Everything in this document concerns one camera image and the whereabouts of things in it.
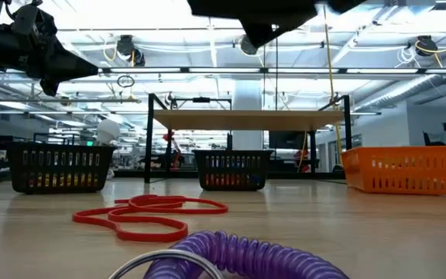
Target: red rubber band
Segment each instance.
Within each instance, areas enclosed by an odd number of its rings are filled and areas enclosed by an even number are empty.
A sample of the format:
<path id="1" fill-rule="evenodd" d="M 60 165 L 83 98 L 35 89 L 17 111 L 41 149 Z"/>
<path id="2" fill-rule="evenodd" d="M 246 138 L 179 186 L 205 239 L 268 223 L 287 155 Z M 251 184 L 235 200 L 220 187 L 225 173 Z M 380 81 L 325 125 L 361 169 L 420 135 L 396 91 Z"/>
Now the red rubber band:
<path id="1" fill-rule="evenodd" d="M 183 209 L 184 202 L 199 202 L 213 205 L 217 208 L 204 209 Z M 216 201 L 209 201 L 199 198 L 185 198 L 183 196 L 142 195 L 133 198 L 115 200 L 115 204 L 127 204 L 111 208 L 95 208 L 77 212 L 73 215 L 74 222 L 103 226 L 115 231 L 116 236 L 122 240 L 139 242 L 169 243 L 183 239 L 188 235 L 188 226 L 184 222 L 156 216 L 125 215 L 137 212 L 158 212 L 158 213 L 184 213 L 184 214 L 218 214 L 228 211 L 226 205 Z M 91 217 L 92 215 L 108 214 L 108 219 Z M 128 232 L 120 228 L 118 222 L 148 222 L 169 226 L 177 229 L 176 232 L 169 233 L 144 233 Z"/>

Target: metal pole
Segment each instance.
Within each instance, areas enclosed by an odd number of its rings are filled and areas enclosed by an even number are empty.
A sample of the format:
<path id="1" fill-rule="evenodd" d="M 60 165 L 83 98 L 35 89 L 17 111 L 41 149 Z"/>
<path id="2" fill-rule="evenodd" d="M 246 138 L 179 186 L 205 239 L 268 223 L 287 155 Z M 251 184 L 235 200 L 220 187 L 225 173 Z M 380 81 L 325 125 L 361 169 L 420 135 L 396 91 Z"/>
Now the metal pole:
<path id="1" fill-rule="evenodd" d="M 310 172 L 316 174 L 316 131 L 307 132 L 310 136 Z"/>
<path id="2" fill-rule="evenodd" d="M 350 122 L 350 96 L 344 96 L 344 119 L 345 119 L 345 145 L 346 150 L 352 149 L 352 124 Z"/>
<path id="3" fill-rule="evenodd" d="M 170 103 L 170 110 L 173 110 L 173 103 L 175 101 L 172 100 L 172 102 Z M 168 146 L 166 147 L 166 172 L 170 172 L 171 171 L 171 143 L 173 141 L 173 137 L 172 137 L 172 129 L 168 128 Z"/>
<path id="4" fill-rule="evenodd" d="M 151 178 L 151 153 L 153 151 L 153 120 L 154 120 L 154 94 L 149 94 L 147 113 L 147 136 L 146 136 L 146 165 L 144 167 L 144 183 L 150 183 Z"/>

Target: wooden table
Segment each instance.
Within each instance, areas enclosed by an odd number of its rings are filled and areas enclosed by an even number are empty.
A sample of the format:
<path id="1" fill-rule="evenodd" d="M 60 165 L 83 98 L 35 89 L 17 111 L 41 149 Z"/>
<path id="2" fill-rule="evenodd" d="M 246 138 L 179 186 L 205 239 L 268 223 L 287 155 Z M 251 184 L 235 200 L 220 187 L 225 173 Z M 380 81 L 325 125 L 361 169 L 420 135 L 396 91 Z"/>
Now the wooden table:
<path id="1" fill-rule="evenodd" d="M 343 112 L 156 110 L 168 129 L 311 131 L 343 119 Z"/>
<path id="2" fill-rule="evenodd" d="M 106 278 L 141 253 L 167 248 L 121 241 L 108 229 L 71 221 L 73 212 L 141 194 L 223 202 L 230 208 L 224 215 L 169 217 L 188 223 L 191 232 L 223 229 L 316 253 L 352 279 L 446 278 L 446 197 L 367 195 L 319 181 L 269 181 L 257 192 L 204 192 L 197 180 L 145 185 L 139 179 L 116 179 L 102 193 L 80 195 L 18 195 L 10 183 L 0 184 L 0 278 Z M 142 278 L 142 268 L 125 278 Z"/>

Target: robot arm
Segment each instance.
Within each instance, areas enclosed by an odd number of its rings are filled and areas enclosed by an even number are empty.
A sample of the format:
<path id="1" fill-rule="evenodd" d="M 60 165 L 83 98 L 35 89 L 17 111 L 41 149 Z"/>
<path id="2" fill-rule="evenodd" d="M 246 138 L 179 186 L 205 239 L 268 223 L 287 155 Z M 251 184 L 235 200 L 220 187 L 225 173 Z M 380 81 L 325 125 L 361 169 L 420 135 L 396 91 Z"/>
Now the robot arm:
<path id="1" fill-rule="evenodd" d="M 3 4 L 12 0 L 0 0 Z M 57 39 L 54 18 L 38 6 L 41 0 L 22 6 L 10 17 L 11 25 L 0 25 L 0 71 L 16 69 L 41 79 L 46 95 L 55 96 L 62 81 L 98 74 L 98 68 L 63 48 Z"/>

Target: ceiling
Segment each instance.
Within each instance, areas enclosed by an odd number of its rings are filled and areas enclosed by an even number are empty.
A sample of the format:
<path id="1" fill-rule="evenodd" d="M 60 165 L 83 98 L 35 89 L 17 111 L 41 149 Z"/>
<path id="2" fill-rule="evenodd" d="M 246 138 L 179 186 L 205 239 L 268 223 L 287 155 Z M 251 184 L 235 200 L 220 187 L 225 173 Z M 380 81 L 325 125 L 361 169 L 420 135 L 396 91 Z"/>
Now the ceiling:
<path id="1" fill-rule="evenodd" d="M 15 11 L 28 2 L 14 0 L 10 9 Z M 400 6 L 384 6 L 387 3 Z M 410 51 L 403 53 L 407 43 L 414 43 L 419 35 L 431 35 L 440 49 L 446 48 L 446 9 L 436 9 L 435 3 L 367 1 L 343 15 L 327 11 L 332 67 L 437 67 L 433 57 L 418 56 L 415 62 Z M 40 8 L 54 16 L 59 29 L 57 36 L 64 47 L 99 67 L 130 67 L 118 56 L 111 59 L 116 40 L 127 34 L 135 37 L 136 47 L 145 55 L 146 67 L 328 67 L 327 48 L 322 46 L 326 39 L 322 13 L 261 48 L 258 55 L 248 56 L 238 46 L 244 35 L 239 21 L 194 17 L 185 0 L 45 0 Z M 1 22 L 11 22 L 4 12 Z M 444 62 L 445 58 L 446 52 L 441 53 Z M 51 111 L 137 111 L 141 115 L 123 115 L 116 120 L 124 124 L 124 129 L 142 131 L 146 125 L 149 93 L 157 94 L 162 100 L 169 94 L 178 98 L 232 98 L 235 83 L 260 80 L 264 92 L 263 109 L 318 109 L 328 103 L 331 96 L 327 74 L 307 78 L 297 74 L 131 74 L 136 83 L 130 89 L 117 85 L 119 76 L 101 74 L 65 82 L 60 86 L 59 97 L 130 98 L 137 102 L 28 105 L 35 110 Z M 335 78 L 333 88 L 361 102 L 399 79 L 383 75 L 340 77 Z M 49 99 L 40 94 L 36 81 L 20 73 L 0 73 L 0 85 L 0 98 Z M 277 104 L 275 91 L 281 93 Z M 225 105 L 187 103 L 184 109 L 224 109 Z M 9 108 L 0 105 L 1 109 Z M 43 121 L 54 124 L 54 120 L 63 117 L 50 115 L 50 118 L 52 120 Z M 84 116 L 74 120 L 92 124 L 93 118 Z M 156 129 L 159 134 L 165 131 L 159 125 Z M 224 134 L 212 133 L 225 143 Z"/>

